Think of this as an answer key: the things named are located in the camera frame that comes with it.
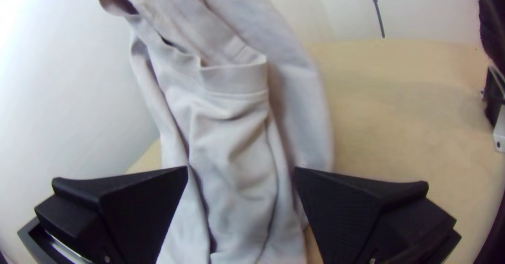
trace white backdrop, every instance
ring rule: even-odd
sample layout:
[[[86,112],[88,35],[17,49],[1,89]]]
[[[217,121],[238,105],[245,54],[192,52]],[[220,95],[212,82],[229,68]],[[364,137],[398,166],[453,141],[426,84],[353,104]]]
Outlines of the white backdrop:
[[[305,42],[379,38],[372,0],[272,0]],[[477,0],[379,0],[388,38],[479,44]],[[0,0],[0,249],[55,176],[121,174],[157,138],[130,70],[129,31],[97,0]]]
[[[129,30],[97,0],[0,0],[0,249],[56,176],[123,173],[157,138],[128,62]]]

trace textured black surface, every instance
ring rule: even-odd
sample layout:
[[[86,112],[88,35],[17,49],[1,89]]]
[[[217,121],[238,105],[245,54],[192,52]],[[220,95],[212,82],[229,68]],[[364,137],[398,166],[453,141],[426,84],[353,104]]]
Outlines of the textured black surface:
[[[424,198],[426,182],[398,184],[296,168],[294,181],[324,263],[354,263],[381,213]]]
[[[93,180],[53,180],[41,225],[96,263],[155,263],[188,179],[187,167]]]

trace cloth garment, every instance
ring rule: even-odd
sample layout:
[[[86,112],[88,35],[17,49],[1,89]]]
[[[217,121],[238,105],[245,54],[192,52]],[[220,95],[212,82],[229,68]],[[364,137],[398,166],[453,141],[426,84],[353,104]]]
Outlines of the cloth garment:
[[[332,134],[316,68],[282,17],[268,0],[100,3],[132,27],[163,166],[191,168],[157,262],[305,263],[290,169],[331,169]]]

